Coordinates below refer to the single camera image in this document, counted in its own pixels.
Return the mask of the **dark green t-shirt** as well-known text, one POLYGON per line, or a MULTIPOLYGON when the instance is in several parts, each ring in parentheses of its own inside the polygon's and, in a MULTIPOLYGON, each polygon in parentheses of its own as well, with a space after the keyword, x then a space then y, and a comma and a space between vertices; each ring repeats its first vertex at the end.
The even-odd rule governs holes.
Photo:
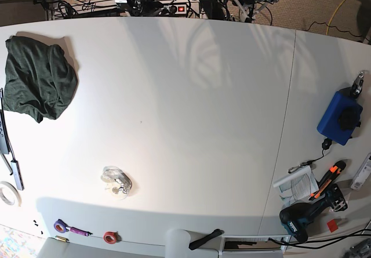
POLYGON ((37 123, 57 120, 73 100, 78 77, 57 44, 12 36, 5 42, 3 106, 27 114, 37 123))

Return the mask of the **black power strip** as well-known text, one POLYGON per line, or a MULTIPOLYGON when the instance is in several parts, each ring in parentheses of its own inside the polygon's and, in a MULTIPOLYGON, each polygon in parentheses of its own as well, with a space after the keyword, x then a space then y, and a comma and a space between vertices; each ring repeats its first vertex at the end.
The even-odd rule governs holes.
POLYGON ((185 4, 169 5, 161 9, 158 16, 186 17, 187 7, 185 4))

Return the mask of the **silver carabiner clip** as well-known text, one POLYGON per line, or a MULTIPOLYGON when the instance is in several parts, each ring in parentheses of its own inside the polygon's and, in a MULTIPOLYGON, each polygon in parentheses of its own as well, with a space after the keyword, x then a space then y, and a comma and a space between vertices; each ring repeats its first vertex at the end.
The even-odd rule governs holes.
POLYGON ((301 169, 301 168, 303 168, 303 167, 305 167, 305 166, 311 166, 312 163, 313 163, 313 161, 314 161, 314 160, 304 161, 304 162, 300 163, 300 164, 297 165, 297 166, 291 167, 291 168, 288 169, 288 173, 289 173, 289 174, 292 174, 292 173, 294 173, 295 171, 297 171, 297 170, 299 170, 299 169, 301 169))

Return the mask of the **white paper manual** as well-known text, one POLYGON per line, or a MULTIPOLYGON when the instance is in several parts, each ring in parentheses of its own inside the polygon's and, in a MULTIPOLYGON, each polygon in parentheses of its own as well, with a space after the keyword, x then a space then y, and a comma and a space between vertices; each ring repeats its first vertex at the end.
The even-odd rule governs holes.
POLYGON ((310 166, 304 166, 273 183, 284 207, 288 207, 318 191, 318 183, 310 166))

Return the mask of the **red tape roll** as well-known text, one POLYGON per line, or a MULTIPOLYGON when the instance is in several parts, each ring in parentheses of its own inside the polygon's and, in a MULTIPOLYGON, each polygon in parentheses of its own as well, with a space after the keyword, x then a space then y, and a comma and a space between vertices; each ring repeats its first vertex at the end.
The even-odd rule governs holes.
POLYGON ((117 232, 112 232, 112 231, 107 231, 107 232, 104 233, 103 239, 108 244, 115 244, 115 243, 118 242, 118 233, 117 232))

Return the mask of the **blue plastic box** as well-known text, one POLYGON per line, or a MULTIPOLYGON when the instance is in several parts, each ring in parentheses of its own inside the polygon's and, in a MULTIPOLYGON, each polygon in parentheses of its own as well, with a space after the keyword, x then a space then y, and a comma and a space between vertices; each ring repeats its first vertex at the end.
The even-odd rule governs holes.
POLYGON ((337 144, 346 145, 355 128, 361 125, 363 107, 358 104, 357 98, 351 87, 338 90, 322 116, 317 131, 337 144))

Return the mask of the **orange black utility knife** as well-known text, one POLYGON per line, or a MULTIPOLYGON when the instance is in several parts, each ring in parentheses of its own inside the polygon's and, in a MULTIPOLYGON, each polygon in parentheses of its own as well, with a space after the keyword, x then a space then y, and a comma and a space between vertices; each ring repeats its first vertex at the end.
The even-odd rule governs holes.
POLYGON ((317 198, 319 198, 321 195, 324 194, 327 187, 332 184, 337 177, 340 175, 340 173, 345 169, 346 162, 341 160, 336 162, 321 178, 321 180, 318 183, 318 190, 314 193, 311 193, 310 197, 308 198, 309 201, 313 201, 317 198))

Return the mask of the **purple tape roll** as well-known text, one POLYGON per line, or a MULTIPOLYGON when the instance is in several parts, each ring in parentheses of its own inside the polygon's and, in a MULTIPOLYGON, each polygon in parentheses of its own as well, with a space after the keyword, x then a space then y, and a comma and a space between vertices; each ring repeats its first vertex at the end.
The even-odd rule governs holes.
POLYGON ((62 234, 69 231, 68 225, 61 219, 56 220, 53 226, 57 232, 62 234))

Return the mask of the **brass small cylinder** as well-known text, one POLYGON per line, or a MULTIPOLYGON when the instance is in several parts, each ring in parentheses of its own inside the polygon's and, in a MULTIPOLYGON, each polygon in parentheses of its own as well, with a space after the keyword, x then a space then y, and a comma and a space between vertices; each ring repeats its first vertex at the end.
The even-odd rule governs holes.
POLYGON ((61 241, 61 242, 69 243, 68 238, 64 238, 64 237, 61 237, 61 236, 55 236, 55 239, 58 240, 58 241, 61 241))

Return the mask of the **metal clamp tool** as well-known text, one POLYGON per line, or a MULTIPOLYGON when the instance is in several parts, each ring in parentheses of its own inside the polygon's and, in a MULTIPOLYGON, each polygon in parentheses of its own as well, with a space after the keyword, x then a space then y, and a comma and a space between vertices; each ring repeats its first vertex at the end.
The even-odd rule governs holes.
POLYGON ((352 84, 350 95, 353 99, 357 99, 359 95, 362 93, 364 76, 365 76, 365 72, 360 71, 352 84))

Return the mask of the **red square sticker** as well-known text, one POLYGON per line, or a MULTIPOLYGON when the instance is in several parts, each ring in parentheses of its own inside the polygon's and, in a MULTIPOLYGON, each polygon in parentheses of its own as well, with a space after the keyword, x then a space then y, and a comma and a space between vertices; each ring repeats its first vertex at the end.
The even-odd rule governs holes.
POLYGON ((339 229, 339 227, 337 225, 337 221, 335 219, 328 221, 327 222, 327 227, 328 227, 330 232, 335 232, 336 230, 339 229))

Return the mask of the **white tape roll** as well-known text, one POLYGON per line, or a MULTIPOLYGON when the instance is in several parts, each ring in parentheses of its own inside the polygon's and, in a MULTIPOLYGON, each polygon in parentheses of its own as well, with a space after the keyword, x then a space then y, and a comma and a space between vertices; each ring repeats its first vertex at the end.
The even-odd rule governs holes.
POLYGON ((21 206, 19 192, 8 182, 2 181, 0 187, 1 201, 9 206, 21 206))

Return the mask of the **black cordless drill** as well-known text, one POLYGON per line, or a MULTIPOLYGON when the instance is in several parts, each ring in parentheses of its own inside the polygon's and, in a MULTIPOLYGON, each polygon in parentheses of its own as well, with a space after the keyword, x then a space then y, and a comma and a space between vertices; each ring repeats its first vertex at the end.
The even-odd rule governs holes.
POLYGON ((342 212, 348 208, 337 184, 331 185, 325 192, 325 196, 313 204, 300 202, 282 209, 279 219, 288 234, 293 236, 298 243, 303 244, 308 240, 307 226, 327 208, 331 208, 334 212, 342 212))

